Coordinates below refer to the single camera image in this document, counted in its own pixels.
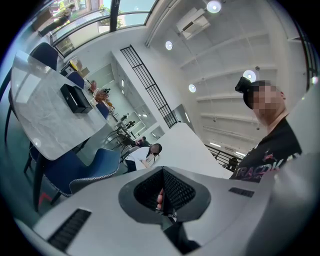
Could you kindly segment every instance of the ear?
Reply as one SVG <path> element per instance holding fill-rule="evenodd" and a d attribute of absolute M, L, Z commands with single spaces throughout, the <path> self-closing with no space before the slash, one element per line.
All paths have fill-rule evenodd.
<path fill-rule="evenodd" d="M 283 92 L 281 92 L 281 97 L 282 97 L 282 99 L 286 99 L 286 96 L 285 96 L 285 94 L 283 93 Z"/>

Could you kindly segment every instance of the red floor marking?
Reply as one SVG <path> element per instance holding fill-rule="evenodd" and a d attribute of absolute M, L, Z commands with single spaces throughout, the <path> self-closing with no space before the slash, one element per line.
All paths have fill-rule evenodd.
<path fill-rule="evenodd" d="M 50 202 L 52 200 L 52 198 L 50 196 L 48 196 L 46 193 L 43 192 L 39 197 L 39 206 L 41 205 L 41 203 L 44 199 L 48 199 Z"/>

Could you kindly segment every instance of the ceiling light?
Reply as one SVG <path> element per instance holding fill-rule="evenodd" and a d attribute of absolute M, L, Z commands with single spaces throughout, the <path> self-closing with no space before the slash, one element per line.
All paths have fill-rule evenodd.
<path fill-rule="evenodd" d="M 197 90 L 196 86 L 194 84 L 190 84 L 189 85 L 189 91 L 192 92 L 192 93 L 195 93 Z"/>
<path fill-rule="evenodd" d="M 251 83 L 253 83 L 257 79 L 256 73 L 253 72 L 252 70 L 246 70 L 243 73 L 243 77 L 249 79 Z"/>
<path fill-rule="evenodd" d="M 238 154 L 238 155 L 240 155 L 240 156 L 243 156 L 243 157 L 245 157 L 246 155 L 245 154 L 242 154 L 242 153 L 240 153 L 240 152 L 235 152 L 236 154 Z"/>
<path fill-rule="evenodd" d="M 190 120 L 189 120 L 187 113 L 186 112 L 184 112 L 184 113 L 185 113 L 186 119 L 188 119 L 188 122 L 190 123 Z"/>
<path fill-rule="evenodd" d="M 170 41 L 165 42 L 165 48 L 170 51 L 174 47 L 174 44 Z"/>
<path fill-rule="evenodd" d="M 315 85 L 316 83 L 318 83 L 318 77 L 314 76 L 311 78 L 311 82 L 313 85 Z"/>
<path fill-rule="evenodd" d="M 210 142 L 210 144 L 211 144 L 211 145 L 214 145 L 214 146 L 216 146 L 216 147 L 218 147 L 218 148 L 221 148 L 221 146 L 218 145 L 218 144 L 214 144 L 214 143 L 212 143 L 212 142 Z"/>
<path fill-rule="evenodd" d="M 209 13 L 216 14 L 221 10 L 221 3 L 219 1 L 210 1 L 206 5 L 206 9 Z"/>

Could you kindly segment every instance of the black box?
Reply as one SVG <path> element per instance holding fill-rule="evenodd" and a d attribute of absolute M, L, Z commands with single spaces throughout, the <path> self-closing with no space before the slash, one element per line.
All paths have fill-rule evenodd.
<path fill-rule="evenodd" d="M 64 84 L 60 91 L 73 113 L 88 113 L 92 107 L 82 90 L 77 86 Z"/>

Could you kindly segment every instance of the marble table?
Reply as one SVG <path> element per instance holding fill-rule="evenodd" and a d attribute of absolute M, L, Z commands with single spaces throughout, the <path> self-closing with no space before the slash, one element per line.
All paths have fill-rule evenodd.
<path fill-rule="evenodd" d="M 77 86 L 27 53 L 17 52 L 11 72 L 11 96 L 16 117 L 40 152 L 33 183 L 36 211 L 46 162 L 58 159 L 107 123 L 96 107 L 87 114 L 73 113 L 60 91 L 64 84 Z M 90 100 L 92 96 L 82 91 Z"/>

